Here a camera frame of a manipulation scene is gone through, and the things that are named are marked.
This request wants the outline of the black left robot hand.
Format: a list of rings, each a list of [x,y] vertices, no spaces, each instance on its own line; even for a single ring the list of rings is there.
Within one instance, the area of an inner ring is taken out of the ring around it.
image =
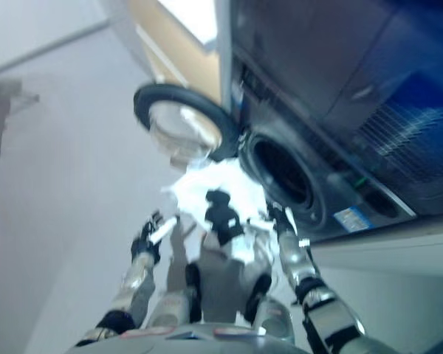
[[[179,215],[166,220],[159,210],[153,212],[132,241],[131,261],[134,262],[141,254],[149,254],[157,264],[161,258],[159,247],[162,239],[172,234],[179,221]]]

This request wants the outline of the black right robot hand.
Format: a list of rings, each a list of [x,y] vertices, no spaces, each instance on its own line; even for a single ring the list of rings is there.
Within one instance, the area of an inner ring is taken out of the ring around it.
[[[267,202],[267,215],[274,222],[274,230],[278,237],[286,233],[297,236],[294,226],[289,221],[286,209],[277,202]]]

